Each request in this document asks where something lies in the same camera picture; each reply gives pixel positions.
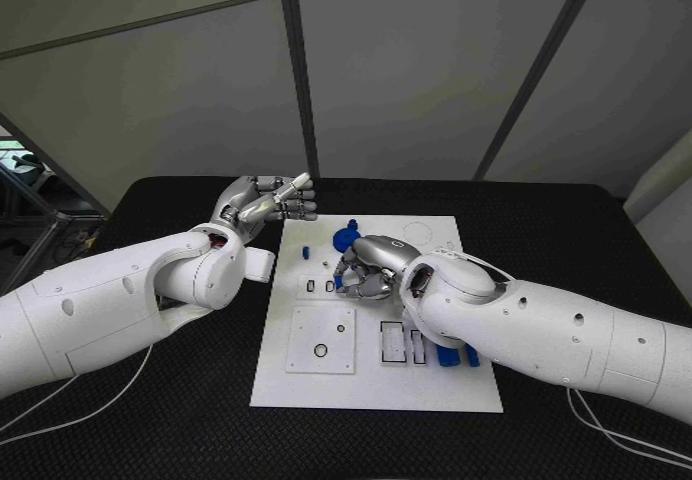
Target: robotic hand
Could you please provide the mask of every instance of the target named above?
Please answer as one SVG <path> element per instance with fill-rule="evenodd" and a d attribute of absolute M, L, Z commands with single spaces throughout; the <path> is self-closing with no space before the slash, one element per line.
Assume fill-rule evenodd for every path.
<path fill-rule="evenodd" d="M 0 297 L 0 398 L 96 370 L 223 308 L 274 254 L 245 244 L 268 220 L 314 220 L 307 173 L 241 177 L 209 223 L 55 268 Z M 160 308 L 157 295 L 177 302 Z"/>
<path fill-rule="evenodd" d="M 334 276 L 354 265 L 349 296 L 385 298 L 447 348 L 468 342 L 493 362 L 555 385 L 611 395 L 692 424 L 692 330 L 581 295 L 506 277 L 464 253 L 425 255 L 389 237 L 360 237 Z"/>

